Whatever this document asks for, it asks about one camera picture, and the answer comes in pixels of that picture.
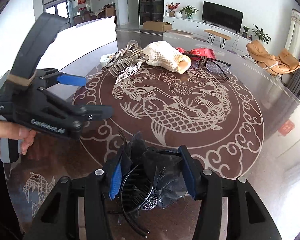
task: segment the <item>glass tabletop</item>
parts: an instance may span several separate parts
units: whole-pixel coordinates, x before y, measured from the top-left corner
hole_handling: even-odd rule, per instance
[[[191,66],[184,74],[142,66],[117,85],[101,70],[102,55],[136,40],[141,48],[167,41],[190,51],[210,48],[231,64],[229,80],[209,68]],[[62,176],[71,179],[101,168],[127,140],[142,132],[148,146],[186,145],[193,158],[220,176],[245,176],[274,219],[282,239],[300,231],[300,101],[278,80],[248,58],[196,39],[146,30],[117,30],[117,41],[72,62],[62,71],[86,76],[81,88],[55,85],[49,90],[76,105],[111,105],[110,119],[88,122],[80,140],[38,134],[27,155],[6,165],[12,204],[25,231]],[[226,239],[224,199],[220,239]],[[162,210],[140,212],[138,222],[149,239],[192,239],[200,201],[184,197]],[[141,239],[119,216],[109,215],[114,239]]]

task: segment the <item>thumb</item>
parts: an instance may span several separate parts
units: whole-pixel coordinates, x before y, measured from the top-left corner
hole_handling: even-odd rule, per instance
[[[0,121],[0,138],[23,139],[29,135],[26,127],[6,121]]]

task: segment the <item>white tv cabinet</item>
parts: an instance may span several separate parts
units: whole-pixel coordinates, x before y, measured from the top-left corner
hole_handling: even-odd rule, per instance
[[[231,37],[231,40],[226,41],[225,49],[235,51],[242,56],[248,54],[246,45],[251,41],[242,37],[241,34],[236,34],[234,31],[230,29],[214,26],[209,23],[204,23],[203,21],[186,19],[186,18],[165,16],[163,18],[163,21],[171,23],[172,29],[189,32],[192,33],[194,36],[205,40],[208,40],[209,33],[204,32],[204,30],[208,29],[219,33],[223,33]],[[220,38],[215,37],[213,45],[220,47]]]

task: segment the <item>brown rubber band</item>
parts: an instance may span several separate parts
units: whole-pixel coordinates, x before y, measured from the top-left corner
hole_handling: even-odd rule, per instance
[[[37,70],[34,71],[32,77],[29,78],[29,79],[25,79],[23,77],[19,77],[19,76],[16,76],[16,75],[13,75],[13,74],[9,73],[9,75],[7,77],[7,80],[9,80],[9,81],[11,81],[11,82],[13,82],[17,85],[20,85],[20,86],[23,86],[23,87],[28,87],[31,84],[32,80],[34,79],[34,76],[35,76],[36,73],[37,73]]]

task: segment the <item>white door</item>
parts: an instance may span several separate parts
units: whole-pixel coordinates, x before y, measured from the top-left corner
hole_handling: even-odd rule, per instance
[[[139,1],[128,0],[128,17],[129,23],[139,23]]]

